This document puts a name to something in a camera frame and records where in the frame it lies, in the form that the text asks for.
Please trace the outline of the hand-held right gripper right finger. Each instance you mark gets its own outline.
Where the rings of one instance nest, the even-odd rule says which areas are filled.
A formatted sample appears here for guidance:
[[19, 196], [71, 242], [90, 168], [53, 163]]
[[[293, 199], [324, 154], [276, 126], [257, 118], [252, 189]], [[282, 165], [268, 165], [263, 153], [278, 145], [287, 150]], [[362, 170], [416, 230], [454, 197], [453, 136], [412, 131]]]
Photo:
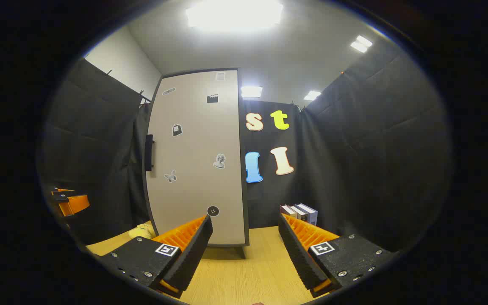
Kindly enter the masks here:
[[358, 234], [338, 236], [280, 213], [278, 230], [296, 272], [312, 297], [343, 289], [399, 258]]

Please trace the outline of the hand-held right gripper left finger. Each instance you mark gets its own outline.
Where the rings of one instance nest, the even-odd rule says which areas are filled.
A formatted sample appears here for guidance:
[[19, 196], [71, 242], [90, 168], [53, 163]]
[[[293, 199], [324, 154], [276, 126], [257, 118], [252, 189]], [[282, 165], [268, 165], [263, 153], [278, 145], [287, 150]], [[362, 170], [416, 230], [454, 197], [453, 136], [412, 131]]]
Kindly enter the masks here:
[[112, 272], [176, 299], [188, 289], [213, 233], [209, 215], [154, 238], [133, 237], [97, 259]]

